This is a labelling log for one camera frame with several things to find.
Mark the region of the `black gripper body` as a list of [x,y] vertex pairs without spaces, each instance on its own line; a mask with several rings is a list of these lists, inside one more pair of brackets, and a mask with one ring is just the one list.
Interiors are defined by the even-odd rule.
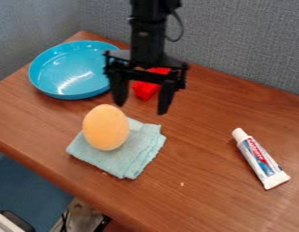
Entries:
[[[132,19],[132,36],[129,50],[108,50],[104,73],[109,78],[113,72],[121,73],[131,81],[163,84],[167,80],[176,83],[176,89],[187,88],[188,64],[164,52],[165,21],[141,22]],[[149,72],[151,68],[169,68],[168,74]]]

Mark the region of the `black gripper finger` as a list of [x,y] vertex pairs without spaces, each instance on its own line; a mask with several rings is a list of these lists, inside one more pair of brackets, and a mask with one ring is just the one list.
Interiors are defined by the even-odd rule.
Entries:
[[129,93],[129,80],[119,72],[109,74],[111,92],[115,103],[123,107]]
[[168,108],[172,104],[176,92],[176,83],[172,80],[167,80],[163,83],[163,87],[159,93],[159,106],[157,113],[164,115],[168,112]]

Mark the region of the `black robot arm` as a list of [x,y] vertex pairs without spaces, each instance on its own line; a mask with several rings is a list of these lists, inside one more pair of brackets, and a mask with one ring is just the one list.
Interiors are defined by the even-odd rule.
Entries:
[[119,106],[125,104],[131,80],[160,84],[157,113],[163,115],[168,112],[175,93],[188,85],[188,63],[164,51],[164,42],[177,42],[184,34],[180,32],[176,39],[165,34],[169,15],[177,20],[180,28],[184,28],[175,11],[181,6],[181,0],[131,0],[131,6],[131,49],[104,53],[104,73]]

